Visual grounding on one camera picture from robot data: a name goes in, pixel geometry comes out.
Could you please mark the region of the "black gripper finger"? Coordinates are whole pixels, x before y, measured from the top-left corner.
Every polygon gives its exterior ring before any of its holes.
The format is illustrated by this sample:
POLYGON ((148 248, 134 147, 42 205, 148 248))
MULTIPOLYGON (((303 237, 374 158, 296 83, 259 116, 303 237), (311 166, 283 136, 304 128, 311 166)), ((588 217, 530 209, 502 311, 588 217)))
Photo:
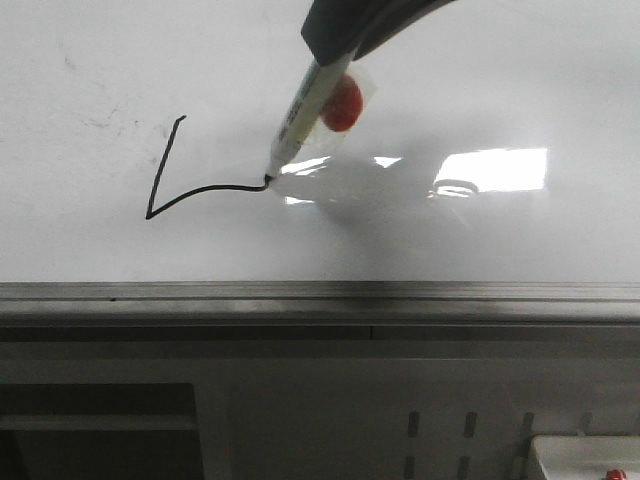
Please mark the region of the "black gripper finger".
POLYGON ((426 15, 451 3, 453 0, 391 1, 367 28, 353 59, 360 60, 426 15))
POLYGON ((301 35, 320 66, 355 52, 359 59, 391 36, 399 1, 315 0, 301 35))

